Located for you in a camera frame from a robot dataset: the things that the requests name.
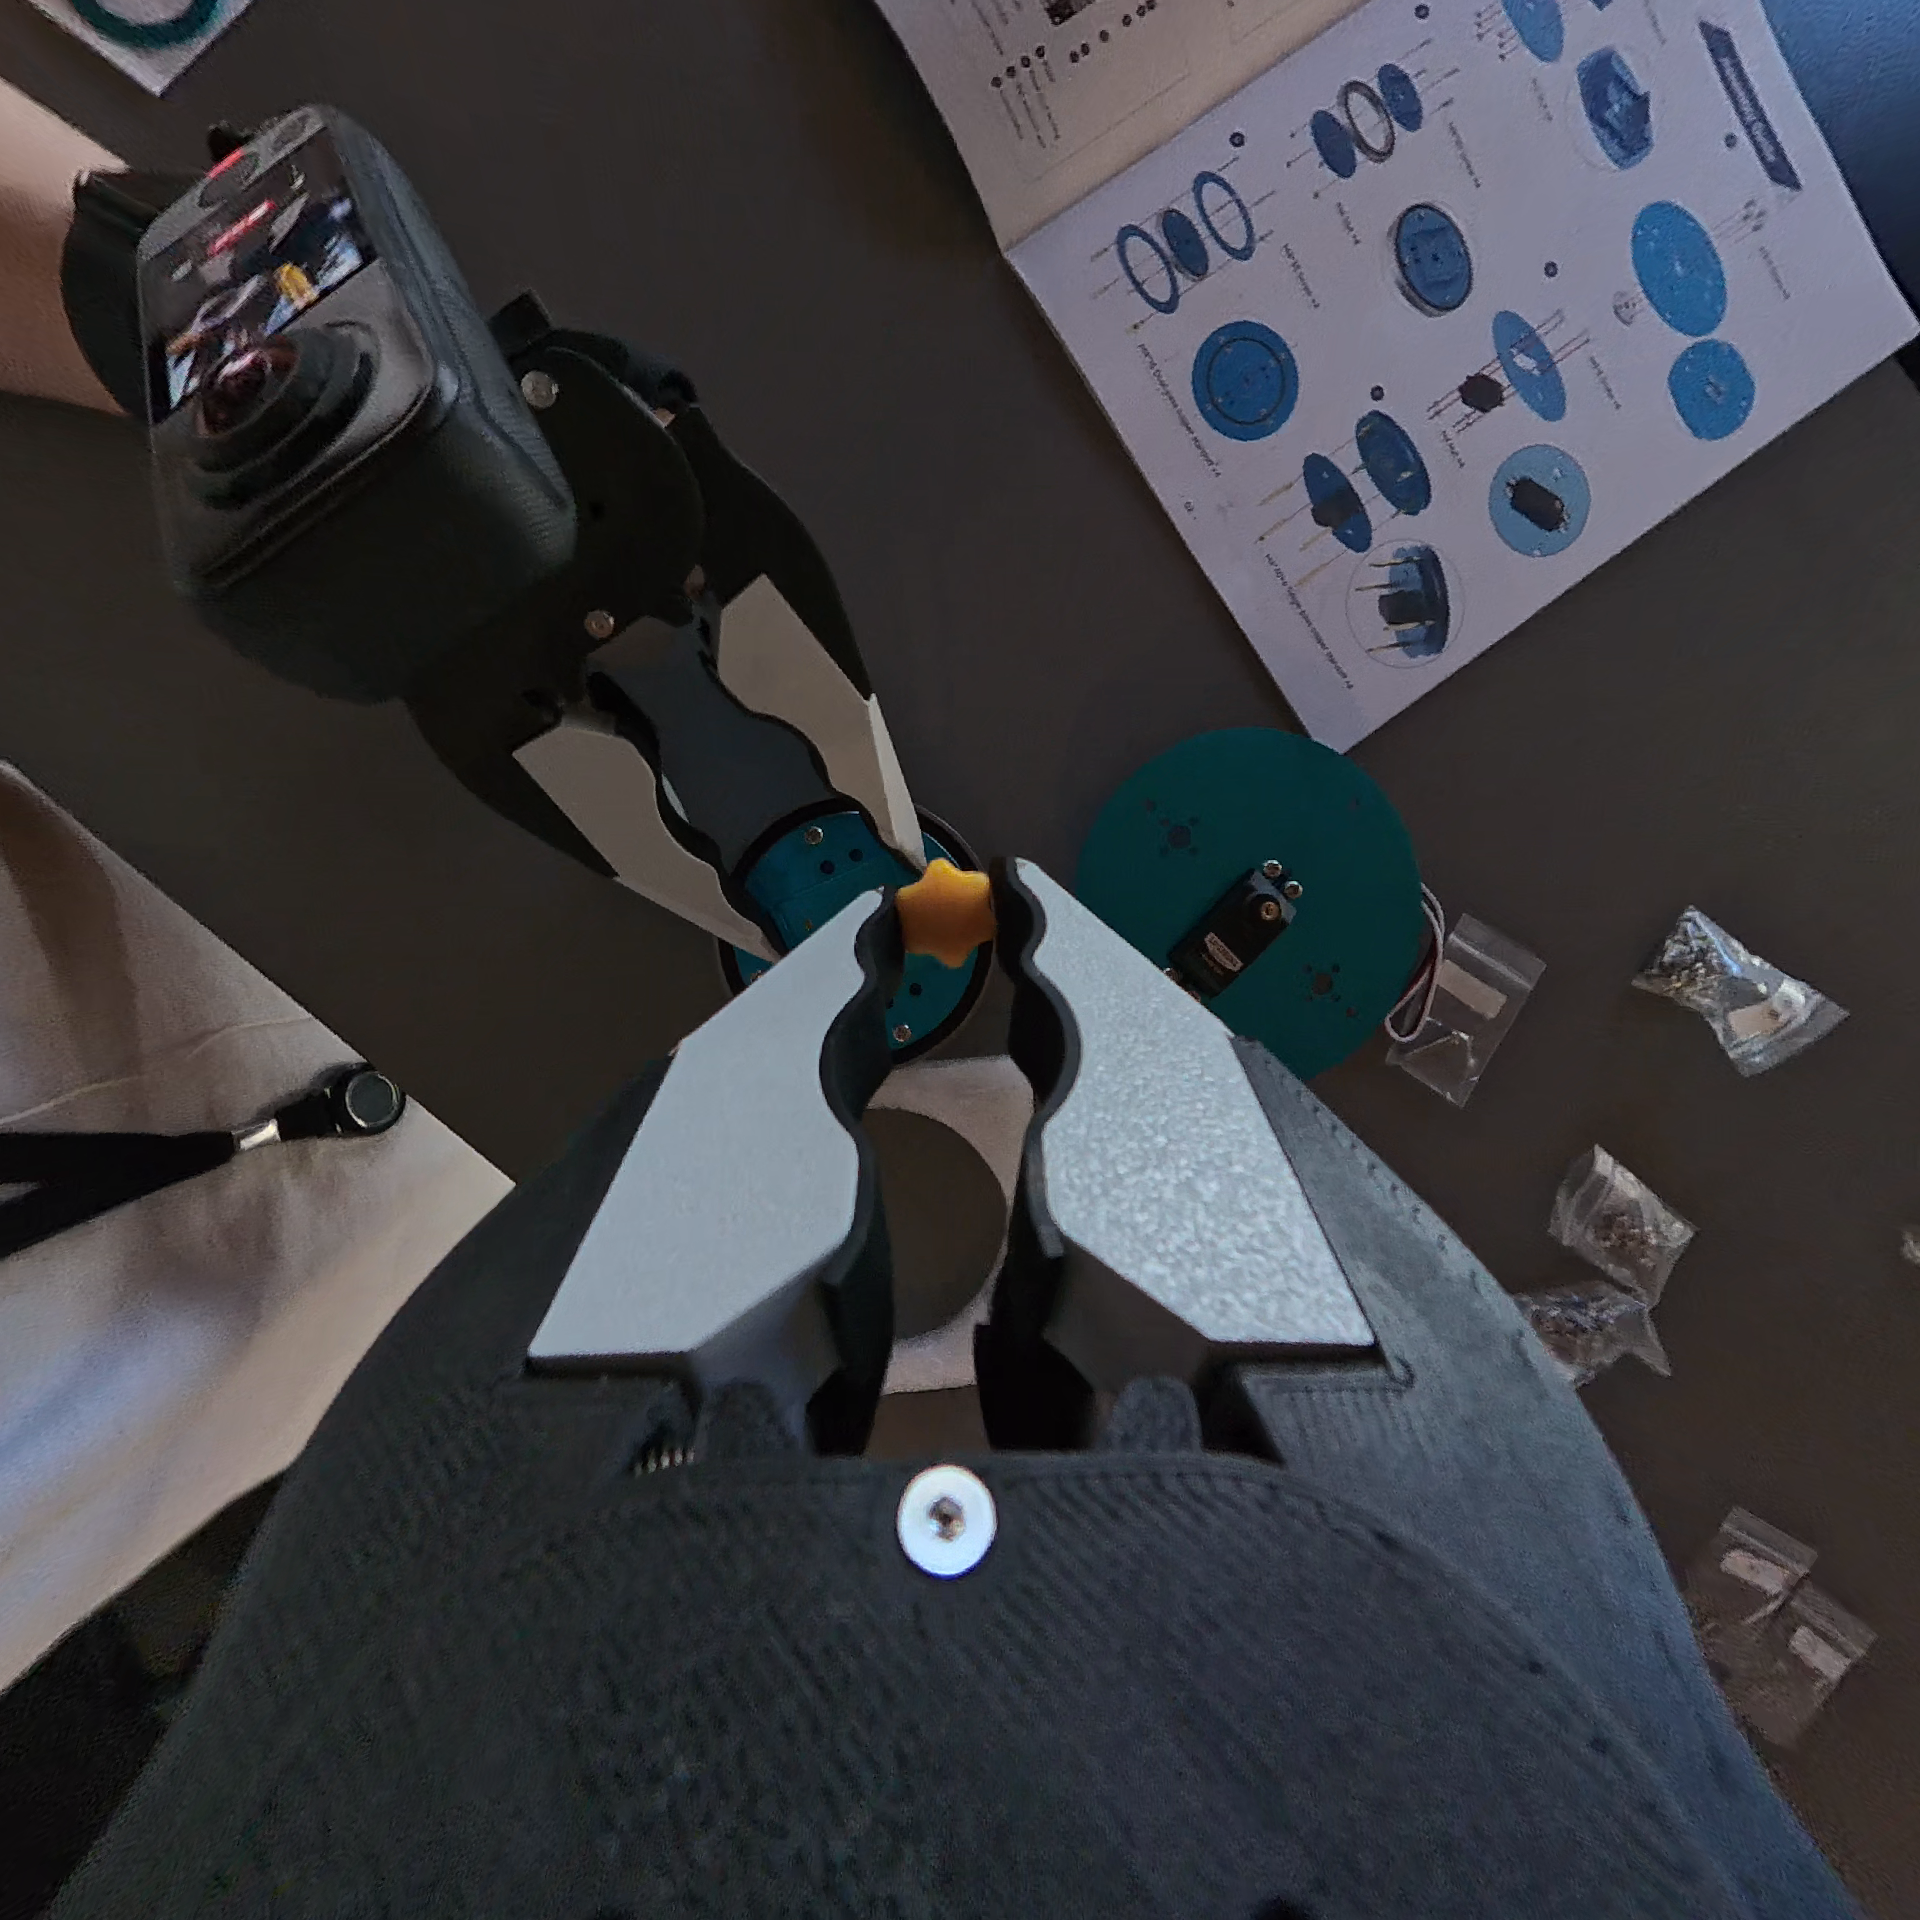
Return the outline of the printed instruction booklet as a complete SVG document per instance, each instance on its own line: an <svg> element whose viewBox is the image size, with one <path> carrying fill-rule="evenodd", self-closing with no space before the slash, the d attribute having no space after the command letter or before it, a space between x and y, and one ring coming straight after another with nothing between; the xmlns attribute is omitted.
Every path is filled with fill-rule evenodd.
<svg viewBox="0 0 1920 1920"><path fill-rule="evenodd" d="M879 16L1333 749L1915 341L1769 7Z"/></svg>

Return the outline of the dark grey desk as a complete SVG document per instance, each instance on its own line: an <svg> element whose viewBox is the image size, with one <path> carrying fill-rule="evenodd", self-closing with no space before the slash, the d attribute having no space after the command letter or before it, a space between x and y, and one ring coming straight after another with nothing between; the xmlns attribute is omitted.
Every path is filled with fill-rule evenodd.
<svg viewBox="0 0 1920 1920"><path fill-rule="evenodd" d="M810 525L909 792L1059 881L1129 774L1291 711L998 257L875 7L255 7L141 99L32 7L4 79L141 165L357 113L482 304L676 354ZM501 1172L711 1014L711 947L482 807L403 711L336 706L169 592L122 420L4 406L4 760ZM1775 1760L1870 1917L1915 1917L1915 381L1769 443L1360 766L1425 881L1548 960L1465 1109L1371 1047L1318 1095L1509 1287L1605 1144L1694 1247L1671 1375L1588 1407L1659 1547L1729 1506L1879 1630ZM1741 1077L1633 969L1682 909L1845 1025Z"/></svg>

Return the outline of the person's left forearm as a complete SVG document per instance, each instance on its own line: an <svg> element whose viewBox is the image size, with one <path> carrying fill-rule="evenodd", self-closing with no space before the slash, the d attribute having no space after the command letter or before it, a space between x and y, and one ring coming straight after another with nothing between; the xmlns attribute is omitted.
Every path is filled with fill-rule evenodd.
<svg viewBox="0 0 1920 1920"><path fill-rule="evenodd" d="M61 299L73 179L122 164L23 86L0 86L0 389L112 417Z"/></svg>

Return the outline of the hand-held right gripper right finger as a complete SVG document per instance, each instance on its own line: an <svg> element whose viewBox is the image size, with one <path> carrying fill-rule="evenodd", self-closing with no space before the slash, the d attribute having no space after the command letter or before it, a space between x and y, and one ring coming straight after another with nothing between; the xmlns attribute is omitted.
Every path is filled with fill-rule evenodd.
<svg viewBox="0 0 1920 1920"><path fill-rule="evenodd" d="M1380 1367L1247 1047L1028 857L991 863L1006 1055L1034 1095L981 1324L998 1452L1083 1452L1100 1407L1237 1370Z"/></svg>

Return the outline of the blue round plate with servo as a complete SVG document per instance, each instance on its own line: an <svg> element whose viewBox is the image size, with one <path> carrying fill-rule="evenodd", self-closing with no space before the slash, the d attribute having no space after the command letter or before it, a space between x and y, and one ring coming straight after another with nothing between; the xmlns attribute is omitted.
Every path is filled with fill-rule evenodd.
<svg viewBox="0 0 1920 1920"><path fill-rule="evenodd" d="M1346 758L1279 730L1138 766L1097 813L1071 895L1293 1077L1385 1029L1441 946L1400 813Z"/></svg>

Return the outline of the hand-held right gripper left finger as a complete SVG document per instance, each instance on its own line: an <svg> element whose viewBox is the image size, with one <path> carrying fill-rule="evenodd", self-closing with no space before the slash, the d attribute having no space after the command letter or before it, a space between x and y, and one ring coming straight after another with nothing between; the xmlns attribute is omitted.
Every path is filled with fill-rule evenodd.
<svg viewBox="0 0 1920 1920"><path fill-rule="evenodd" d="M890 1077L898 912L866 891L677 1041L526 1343L537 1375L759 1388L823 1454L866 1452L894 1260L862 1131Z"/></svg>

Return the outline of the blue round bracket base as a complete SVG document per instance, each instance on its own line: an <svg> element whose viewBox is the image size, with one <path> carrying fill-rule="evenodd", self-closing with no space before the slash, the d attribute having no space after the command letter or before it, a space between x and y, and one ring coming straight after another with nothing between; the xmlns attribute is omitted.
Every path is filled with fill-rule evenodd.
<svg viewBox="0 0 1920 1920"><path fill-rule="evenodd" d="M855 803L802 803L769 821L734 870L721 870L728 900L742 909L779 946L800 947L823 927L844 900L866 891L914 887L927 863L978 873L978 850L938 813L914 807L922 857L882 845L875 821ZM908 1067L935 1055L949 1038L965 1029L987 993L991 955L969 947L959 967L935 955L908 955L898 988L882 1010L890 1062Z"/></svg>

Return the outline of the yellow-handled screwdriver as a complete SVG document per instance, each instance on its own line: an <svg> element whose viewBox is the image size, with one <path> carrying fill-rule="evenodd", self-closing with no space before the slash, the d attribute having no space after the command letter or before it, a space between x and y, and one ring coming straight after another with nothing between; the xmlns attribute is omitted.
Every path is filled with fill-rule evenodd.
<svg viewBox="0 0 1920 1920"><path fill-rule="evenodd" d="M998 946L991 873L927 857L927 870L894 891L898 955L965 969L978 947Z"/></svg>

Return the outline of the small clear bag of screws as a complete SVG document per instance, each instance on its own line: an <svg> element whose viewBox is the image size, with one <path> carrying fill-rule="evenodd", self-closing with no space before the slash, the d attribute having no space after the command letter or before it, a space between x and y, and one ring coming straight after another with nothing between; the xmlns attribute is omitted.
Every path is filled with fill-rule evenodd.
<svg viewBox="0 0 1920 1920"><path fill-rule="evenodd" d="M1696 909L1678 912L1626 988L1703 1018L1741 1077L1786 1067L1851 1018L1829 993L1769 967Z"/></svg>
<svg viewBox="0 0 1920 1920"><path fill-rule="evenodd" d="M1644 1309L1659 1307L1671 1269L1694 1247L1694 1225L1671 1212L1626 1164L1591 1144L1557 1182L1548 1241L1591 1260Z"/></svg>
<svg viewBox="0 0 1920 1920"><path fill-rule="evenodd" d="M1640 1357L1649 1375L1671 1375L1649 1307L1619 1285L1557 1285L1509 1301L1555 1370L1581 1393L1619 1357Z"/></svg>

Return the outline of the flat clear plastic bag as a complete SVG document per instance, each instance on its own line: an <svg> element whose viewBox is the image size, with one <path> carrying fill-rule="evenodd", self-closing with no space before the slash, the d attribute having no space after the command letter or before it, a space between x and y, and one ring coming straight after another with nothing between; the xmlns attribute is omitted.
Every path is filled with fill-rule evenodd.
<svg viewBox="0 0 1920 1920"><path fill-rule="evenodd" d="M1385 1062L1463 1109L1544 969L1548 960L1537 947L1463 912L1430 947L1407 1010L1385 1018Z"/></svg>

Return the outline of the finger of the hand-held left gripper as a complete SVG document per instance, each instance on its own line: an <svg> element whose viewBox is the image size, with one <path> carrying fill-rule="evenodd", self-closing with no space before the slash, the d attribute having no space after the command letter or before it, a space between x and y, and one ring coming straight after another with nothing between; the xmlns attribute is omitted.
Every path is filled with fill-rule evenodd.
<svg viewBox="0 0 1920 1920"><path fill-rule="evenodd" d="M514 760L633 895L676 912L728 947L779 960L763 927L728 900L721 873L676 835L671 807L660 803L660 774L633 737L612 732L609 720L562 720L537 737L516 743Z"/></svg>
<svg viewBox="0 0 1920 1920"><path fill-rule="evenodd" d="M909 873L922 873L922 821L879 698L850 686L763 574L719 614L719 682L738 706L802 732L823 780L875 821L879 844L898 850Z"/></svg>

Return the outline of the black wristband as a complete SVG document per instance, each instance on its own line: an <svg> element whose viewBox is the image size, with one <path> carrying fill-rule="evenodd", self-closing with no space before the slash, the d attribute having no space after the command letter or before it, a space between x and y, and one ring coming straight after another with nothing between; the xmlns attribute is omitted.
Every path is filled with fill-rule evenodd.
<svg viewBox="0 0 1920 1920"><path fill-rule="evenodd" d="M141 236L196 179L180 173L86 173L72 192L72 233L61 251L61 304L83 363L108 397L143 420L143 347L141 347Z"/></svg>

